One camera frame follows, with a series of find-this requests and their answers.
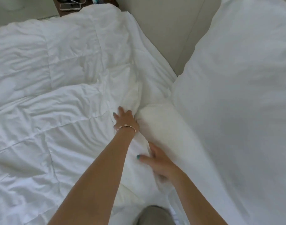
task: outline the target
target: white phone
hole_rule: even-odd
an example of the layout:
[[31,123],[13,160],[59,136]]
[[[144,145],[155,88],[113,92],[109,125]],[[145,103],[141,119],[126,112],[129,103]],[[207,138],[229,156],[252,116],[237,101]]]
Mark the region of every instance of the white phone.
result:
[[79,3],[60,4],[60,10],[61,11],[81,10],[81,4],[79,4]]

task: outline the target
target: white fabric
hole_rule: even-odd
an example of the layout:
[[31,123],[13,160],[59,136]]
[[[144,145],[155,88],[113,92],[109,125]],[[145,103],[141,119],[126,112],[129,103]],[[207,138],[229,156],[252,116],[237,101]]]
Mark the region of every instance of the white fabric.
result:
[[[47,224],[112,139],[117,107],[136,113],[175,78],[133,17],[110,4],[0,27],[0,224]],[[113,215],[158,192],[137,154],[148,154],[140,133]]]
[[286,224],[286,3],[221,5],[172,89],[248,224]]
[[[198,137],[186,124],[171,102],[148,105],[137,113],[141,133],[147,140],[162,148],[180,167],[227,224],[246,224],[223,186],[216,168]],[[177,193],[169,201],[182,219],[186,214]]]

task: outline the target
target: person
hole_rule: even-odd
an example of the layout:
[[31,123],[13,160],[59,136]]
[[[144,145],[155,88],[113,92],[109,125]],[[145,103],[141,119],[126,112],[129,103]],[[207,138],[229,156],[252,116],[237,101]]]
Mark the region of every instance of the person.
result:
[[[140,127],[128,110],[118,108],[114,113],[116,135],[73,186],[48,225],[107,225],[114,204],[126,153]],[[138,155],[156,174],[168,178],[174,185],[191,225],[226,225],[199,192],[190,178],[153,143],[149,143],[152,157]],[[145,208],[135,225],[175,224],[168,210],[150,206]]]

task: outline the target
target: white cylindrical object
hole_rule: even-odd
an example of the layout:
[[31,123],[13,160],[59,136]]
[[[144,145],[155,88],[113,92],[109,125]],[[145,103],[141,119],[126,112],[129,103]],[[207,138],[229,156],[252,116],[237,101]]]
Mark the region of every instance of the white cylindrical object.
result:
[[0,0],[0,6],[8,11],[14,11],[25,7],[26,0]]

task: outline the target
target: pant leg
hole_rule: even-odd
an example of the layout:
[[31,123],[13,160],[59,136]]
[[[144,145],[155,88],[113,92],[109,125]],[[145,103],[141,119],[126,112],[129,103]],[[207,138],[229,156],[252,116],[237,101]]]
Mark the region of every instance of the pant leg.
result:
[[138,215],[133,225],[175,225],[175,223],[169,211],[152,205]]

